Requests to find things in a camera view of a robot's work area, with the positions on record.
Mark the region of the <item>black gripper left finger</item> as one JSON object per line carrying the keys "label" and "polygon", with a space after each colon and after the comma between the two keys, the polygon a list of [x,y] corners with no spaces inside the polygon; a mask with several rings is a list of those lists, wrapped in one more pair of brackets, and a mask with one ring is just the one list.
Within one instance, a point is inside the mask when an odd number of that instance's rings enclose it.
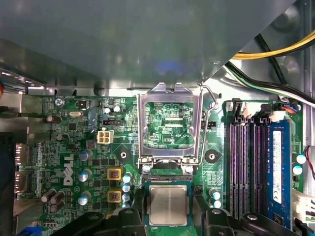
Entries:
{"label": "black gripper left finger", "polygon": [[144,225],[145,189],[135,191],[131,207],[119,208],[106,218],[87,212],[53,233],[54,236],[146,236]]}

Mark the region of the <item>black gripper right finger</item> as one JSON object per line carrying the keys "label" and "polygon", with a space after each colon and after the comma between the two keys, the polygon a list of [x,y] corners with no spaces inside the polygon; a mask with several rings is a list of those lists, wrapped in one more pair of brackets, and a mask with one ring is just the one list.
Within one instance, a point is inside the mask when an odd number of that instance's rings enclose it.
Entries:
{"label": "black gripper right finger", "polygon": [[292,236],[293,231],[258,213],[237,220],[220,208],[209,207],[202,192],[192,194],[192,221],[199,236]]}

